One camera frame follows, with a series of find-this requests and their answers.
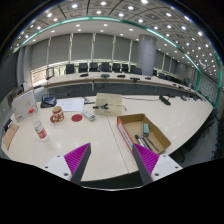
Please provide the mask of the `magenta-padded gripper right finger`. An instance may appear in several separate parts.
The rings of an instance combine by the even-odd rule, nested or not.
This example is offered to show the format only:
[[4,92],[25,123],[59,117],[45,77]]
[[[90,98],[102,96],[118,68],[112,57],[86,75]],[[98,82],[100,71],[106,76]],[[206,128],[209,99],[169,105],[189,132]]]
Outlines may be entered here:
[[144,185],[182,169],[167,154],[158,155],[138,144],[132,145],[132,154]]

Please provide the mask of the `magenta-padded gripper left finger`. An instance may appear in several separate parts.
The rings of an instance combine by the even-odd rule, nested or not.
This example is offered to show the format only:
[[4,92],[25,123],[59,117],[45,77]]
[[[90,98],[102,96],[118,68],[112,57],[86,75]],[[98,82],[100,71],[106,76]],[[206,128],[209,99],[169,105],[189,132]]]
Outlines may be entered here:
[[79,185],[90,154],[91,144],[87,143],[66,155],[55,156],[43,166],[43,170]]

